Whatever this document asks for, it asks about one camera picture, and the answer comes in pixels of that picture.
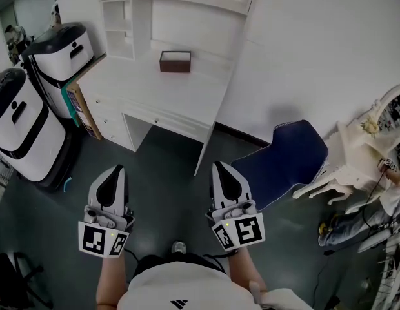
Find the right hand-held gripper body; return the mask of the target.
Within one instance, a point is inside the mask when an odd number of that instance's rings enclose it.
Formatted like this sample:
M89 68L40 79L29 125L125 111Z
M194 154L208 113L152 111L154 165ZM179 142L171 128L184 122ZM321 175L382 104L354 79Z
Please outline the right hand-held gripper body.
M263 215L257 211L249 184L232 166L216 161L210 173L211 208L206 217L225 251L265 241Z

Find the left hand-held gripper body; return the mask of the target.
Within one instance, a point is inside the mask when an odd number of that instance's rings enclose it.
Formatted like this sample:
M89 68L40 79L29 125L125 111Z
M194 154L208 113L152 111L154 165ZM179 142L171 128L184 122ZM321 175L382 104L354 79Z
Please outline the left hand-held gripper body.
M121 255L135 222L128 200L128 177L122 165L109 168L92 182L83 220L78 222L81 252L98 257Z

